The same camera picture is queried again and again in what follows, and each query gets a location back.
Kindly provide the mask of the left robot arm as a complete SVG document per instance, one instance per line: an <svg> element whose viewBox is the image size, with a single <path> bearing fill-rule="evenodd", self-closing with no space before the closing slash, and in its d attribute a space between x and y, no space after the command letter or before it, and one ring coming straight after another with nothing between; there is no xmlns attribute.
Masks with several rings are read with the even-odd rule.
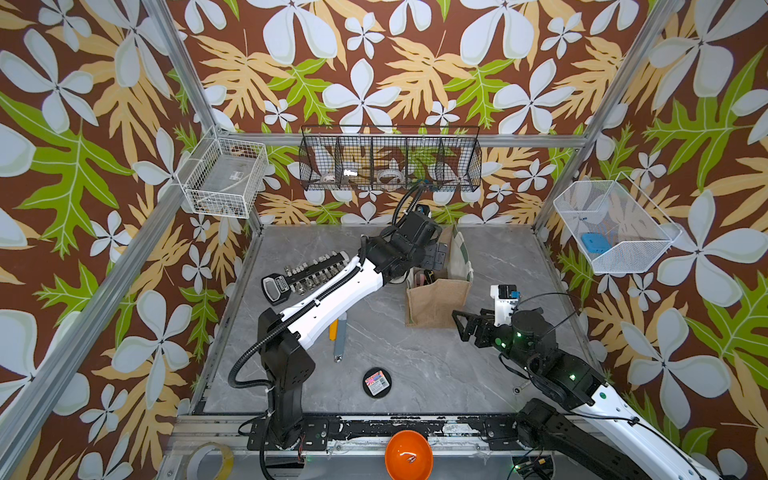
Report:
<svg viewBox="0 0 768 480"><path fill-rule="evenodd" d="M363 236L357 254L342 270L304 300L277 313L268 308L258 319L257 342L234 363L228 384L236 389L264 386L268 408L262 437L288 449L302 436L302 391L315 370L308 349L352 306L413 268L443 268L447 246L442 227L416 210Z"/></svg>

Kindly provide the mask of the orange utility knife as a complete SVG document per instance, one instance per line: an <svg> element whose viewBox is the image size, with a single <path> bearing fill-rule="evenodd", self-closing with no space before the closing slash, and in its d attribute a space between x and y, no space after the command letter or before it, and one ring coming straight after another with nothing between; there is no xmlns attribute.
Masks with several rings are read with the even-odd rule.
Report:
<svg viewBox="0 0 768 480"><path fill-rule="evenodd" d="M329 327L329 338L332 342L337 340L339 322L334 321Z"/></svg>

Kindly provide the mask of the green christmas burlap pouch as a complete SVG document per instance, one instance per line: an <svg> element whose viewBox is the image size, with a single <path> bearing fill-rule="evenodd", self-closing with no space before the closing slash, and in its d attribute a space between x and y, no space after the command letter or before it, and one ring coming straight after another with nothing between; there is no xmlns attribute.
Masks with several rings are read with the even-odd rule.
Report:
<svg viewBox="0 0 768 480"><path fill-rule="evenodd" d="M463 234L449 226L439 242L447 245L447 255L435 279L427 282L424 269L412 269L406 278L406 327L453 328L452 313L462 310L469 296L474 270Z"/></svg>

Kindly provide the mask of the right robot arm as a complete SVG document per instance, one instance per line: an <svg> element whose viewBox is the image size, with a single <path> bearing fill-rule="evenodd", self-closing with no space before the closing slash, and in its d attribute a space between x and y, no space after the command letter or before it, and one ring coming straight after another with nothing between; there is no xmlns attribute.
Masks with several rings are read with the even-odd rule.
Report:
<svg viewBox="0 0 768 480"><path fill-rule="evenodd" d="M562 350L541 310L512 313L495 325L492 311L455 310L464 342L494 348L542 394L515 415L514 439L562 453L602 479L717 479L632 409L584 359Z"/></svg>

